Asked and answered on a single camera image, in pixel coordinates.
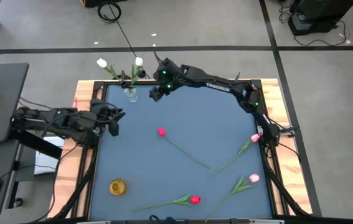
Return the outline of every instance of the gray mat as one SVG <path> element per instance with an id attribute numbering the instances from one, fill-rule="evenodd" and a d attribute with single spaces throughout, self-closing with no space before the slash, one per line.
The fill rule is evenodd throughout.
<path id="1" fill-rule="evenodd" d="M 152 214 L 205 219 L 242 175 L 247 180 L 253 173 L 262 179 L 250 184 L 253 188 L 226 199 L 212 218 L 271 217 L 258 144 L 252 144 L 234 163 L 209 178 L 255 134 L 253 116 L 228 93 L 182 87 L 155 103 L 148 97 L 151 87 L 139 86 L 135 103 L 127 100 L 119 86 L 108 89 L 108 101 L 123 108 L 126 115 L 119 122 L 119 136 L 105 133 L 101 137 L 90 220 L 147 220 Z M 158 127 L 211 170 L 158 136 Z M 118 178 L 126 182 L 126 193 L 113 196 L 108 187 Z M 131 211 L 186 194 L 201 196 L 201 203 Z"/>

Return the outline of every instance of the black metal frame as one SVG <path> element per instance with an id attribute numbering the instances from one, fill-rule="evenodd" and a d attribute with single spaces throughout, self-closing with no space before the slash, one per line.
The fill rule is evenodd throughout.
<path id="1" fill-rule="evenodd" d="M 157 82 L 155 80 L 146 80 L 143 82 L 139 82 L 138 85 L 155 85 L 157 84 Z M 92 99 L 95 99 L 98 91 L 101 89 L 102 93 L 101 93 L 101 100 L 102 101 L 106 101 L 107 100 L 107 90 L 108 87 L 110 85 L 119 85 L 119 83 L 117 82 L 103 82 L 103 81 L 96 81 L 93 84 L 93 93 L 92 93 Z M 266 110 L 266 103 L 265 103 L 265 97 L 263 95 L 263 91 L 262 89 L 260 89 L 260 96 L 261 96 L 261 102 L 263 102 L 263 109 L 265 114 L 267 115 L 268 112 Z M 263 146 L 260 145 L 260 151 L 261 151 L 261 158 L 262 158 L 262 165 L 263 168 L 266 169 L 265 167 L 265 159 L 268 159 L 265 155 L 265 148 Z M 82 158 L 81 158 L 81 163 L 80 163 L 80 169 L 78 171 L 78 178 L 77 178 L 77 185 L 80 183 L 80 179 L 83 177 L 83 173 L 84 173 L 84 168 L 85 168 L 85 161 L 86 161 L 86 156 L 87 153 L 83 153 L 82 154 Z M 93 152 L 92 154 L 92 160 L 97 160 L 97 153 Z M 277 176 L 277 178 L 280 180 L 281 183 L 283 183 L 282 178 L 281 178 L 281 171 L 280 171 L 280 165 L 278 162 L 278 158 L 277 155 L 274 155 L 272 157 L 272 162 L 273 162 L 273 166 L 274 166 L 274 172 Z M 268 191 L 268 196 L 269 196 L 269 200 L 270 200 L 270 207 L 271 207 L 271 212 L 272 212 L 272 216 L 275 217 L 278 215 L 278 211 L 276 208 L 276 199 L 275 199 L 275 194 L 273 192 L 273 187 L 271 184 L 271 180 L 269 178 L 269 176 L 266 174 L 265 172 L 265 179 L 266 179 L 266 187 L 267 187 L 267 191 Z M 94 182 L 94 178 L 92 178 L 89 183 L 88 183 L 88 187 L 87 187 L 87 192 L 86 192 L 86 198 L 85 198 L 85 204 L 84 204 L 84 208 L 83 208 L 83 216 L 84 217 L 89 217 L 89 212 L 90 212 L 90 200 L 92 197 L 92 187 L 93 187 L 93 182 Z M 288 209 L 288 205 L 286 203 L 286 201 L 284 200 L 283 197 L 281 198 L 281 204 L 282 204 L 282 208 L 283 208 L 283 214 L 285 215 L 289 215 L 289 209 Z M 77 209 L 78 209 L 78 202 L 75 203 L 73 210 L 72 210 L 72 216 L 71 217 L 75 217 L 76 213 L 77 213 Z M 203 222 L 204 220 L 190 220 L 189 222 Z M 134 222 L 134 223 L 149 223 L 149 221 L 147 220 L 141 220 L 141 221 L 124 221 L 122 223 L 126 223 L 126 222 Z M 229 221 L 226 220 L 209 220 L 209 222 L 211 223 L 246 223 L 248 222 L 248 220 L 236 220 L 236 219 L 230 219 Z"/>

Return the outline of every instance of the gray floor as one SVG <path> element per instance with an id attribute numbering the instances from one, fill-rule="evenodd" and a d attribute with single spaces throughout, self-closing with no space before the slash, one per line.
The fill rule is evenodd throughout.
<path id="1" fill-rule="evenodd" d="M 136 47 L 256 45 L 270 46 L 257 0 L 129 0 L 120 19 Z M 266 0 L 277 44 L 296 46 L 279 5 Z M 0 49 L 127 47 L 116 24 L 104 24 L 94 9 L 78 0 L 7 0 L 0 5 Z M 353 7 L 343 18 L 353 45 Z M 341 41 L 341 28 L 301 37 Z M 145 68 L 156 68 L 151 52 L 137 52 Z M 322 214 L 353 218 L 353 51 L 280 52 L 293 97 Z M 160 52 L 176 63 L 195 65 L 221 77 L 278 78 L 272 52 Z M 22 95 L 50 106 L 71 106 L 78 80 L 110 78 L 98 58 L 129 71 L 133 54 L 4 54 L 0 63 L 27 62 Z M 57 91 L 63 90 L 59 97 Z M 0 219 L 28 222 L 43 215 L 50 202 L 49 180 L 25 182 L 19 190 L 26 206 L 6 210 Z"/>

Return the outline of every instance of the vase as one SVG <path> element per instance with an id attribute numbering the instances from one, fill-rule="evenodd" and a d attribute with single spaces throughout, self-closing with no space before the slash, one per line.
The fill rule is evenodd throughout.
<path id="1" fill-rule="evenodd" d="M 129 102 L 134 103 L 138 100 L 138 92 L 136 91 L 136 88 L 126 88 L 124 90 L 124 93 L 128 97 Z"/>

